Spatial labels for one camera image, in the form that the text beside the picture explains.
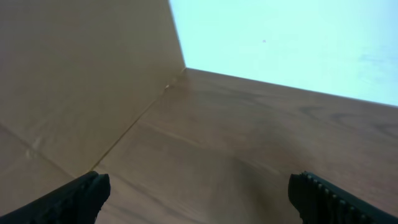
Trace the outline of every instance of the wooden wall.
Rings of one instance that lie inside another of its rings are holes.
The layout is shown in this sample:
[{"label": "wooden wall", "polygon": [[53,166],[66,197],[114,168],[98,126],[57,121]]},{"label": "wooden wall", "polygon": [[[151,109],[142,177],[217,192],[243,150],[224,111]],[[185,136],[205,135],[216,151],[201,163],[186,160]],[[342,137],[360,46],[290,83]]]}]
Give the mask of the wooden wall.
[{"label": "wooden wall", "polygon": [[0,178],[85,173],[184,67],[167,1],[1,1]]}]

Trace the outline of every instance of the wooden panel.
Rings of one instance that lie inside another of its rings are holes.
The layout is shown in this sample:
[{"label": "wooden panel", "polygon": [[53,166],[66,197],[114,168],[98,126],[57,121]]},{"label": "wooden panel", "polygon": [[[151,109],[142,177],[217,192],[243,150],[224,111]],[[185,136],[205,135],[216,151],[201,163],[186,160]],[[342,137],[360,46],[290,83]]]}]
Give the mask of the wooden panel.
[{"label": "wooden panel", "polygon": [[0,153],[0,215],[72,180],[3,127],[0,127]]},{"label": "wooden panel", "polygon": [[140,122],[96,170],[111,178],[104,209],[128,223],[262,223],[251,167]]},{"label": "wooden panel", "polygon": [[254,170],[274,223],[298,218],[287,184],[303,170],[398,215],[397,108],[187,70],[141,123]]},{"label": "wooden panel", "polygon": [[0,32],[0,123],[74,177],[184,68],[163,0],[2,1]]},{"label": "wooden panel", "polygon": [[[137,224],[142,223],[142,222],[140,223],[139,221],[133,220],[133,219],[131,219],[131,221],[134,221],[134,223],[137,223]],[[97,219],[95,220],[95,223],[96,224],[127,224],[129,222],[121,219],[119,214],[116,214],[116,213],[114,214],[114,213],[110,212],[108,210],[108,206],[104,205],[101,208],[101,211],[99,211]]]}]

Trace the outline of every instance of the white wall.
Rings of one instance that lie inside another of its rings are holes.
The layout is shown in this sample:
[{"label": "white wall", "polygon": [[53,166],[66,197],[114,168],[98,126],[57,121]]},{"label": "white wall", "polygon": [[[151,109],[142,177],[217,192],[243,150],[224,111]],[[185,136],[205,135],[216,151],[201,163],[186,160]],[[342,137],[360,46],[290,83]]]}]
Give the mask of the white wall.
[{"label": "white wall", "polygon": [[170,3],[188,68],[398,105],[396,0]]}]

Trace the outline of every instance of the wooden floor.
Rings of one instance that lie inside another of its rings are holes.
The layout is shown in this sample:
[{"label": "wooden floor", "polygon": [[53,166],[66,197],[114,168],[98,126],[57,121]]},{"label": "wooden floor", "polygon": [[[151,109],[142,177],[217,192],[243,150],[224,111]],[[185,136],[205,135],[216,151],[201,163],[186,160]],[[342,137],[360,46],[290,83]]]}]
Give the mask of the wooden floor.
[{"label": "wooden floor", "polygon": [[[27,195],[8,205],[72,179],[6,130],[0,144],[42,171],[23,182],[13,171]],[[112,187],[97,222],[301,223],[287,184],[304,170],[398,216],[397,161],[397,108],[188,69],[95,167]]]}]

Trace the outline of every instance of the wood grain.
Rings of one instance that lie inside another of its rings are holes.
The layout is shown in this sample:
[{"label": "wood grain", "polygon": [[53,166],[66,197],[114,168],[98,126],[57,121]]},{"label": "wood grain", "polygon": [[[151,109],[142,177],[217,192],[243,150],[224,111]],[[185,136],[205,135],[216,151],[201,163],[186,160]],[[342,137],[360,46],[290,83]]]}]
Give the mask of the wood grain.
[{"label": "wood grain", "polygon": [[38,199],[72,180],[0,126],[0,215]]},{"label": "wood grain", "polygon": [[[397,108],[188,69],[140,119],[145,128],[130,131],[101,166],[121,189],[113,204],[130,209],[127,200],[138,207],[140,202],[124,198],[125,192],[133,188],[128,183],[144,183],[140,190],[150,192],[151,200],[174,210],[184,205],[186,216],[203,223],[298,223],[287,184],[291,173],[303,170],[398,215],[397,124]],[[171,169],[167,164],[176,159],[152,155],[164,145],[178,149],[175,157],[188,153],[181,148],[207,154],[192,156],[198,164],[221,157],[219,166],[187,171],[215,175],[218,181],[177,181],[176,170],[193,159],[181,156]],[[177,197],[176,192],[191,189],[207,189],[212,196],[197,198],[201,191],[195,190]],[[204,206],[206,198],[210,203]],[[152,217],[155,210],[134,212]]]},{"label": "wood grain", "polygon": [[0,32],[0,123],[74,177],[184,68],[163,0],[6,0]]}]

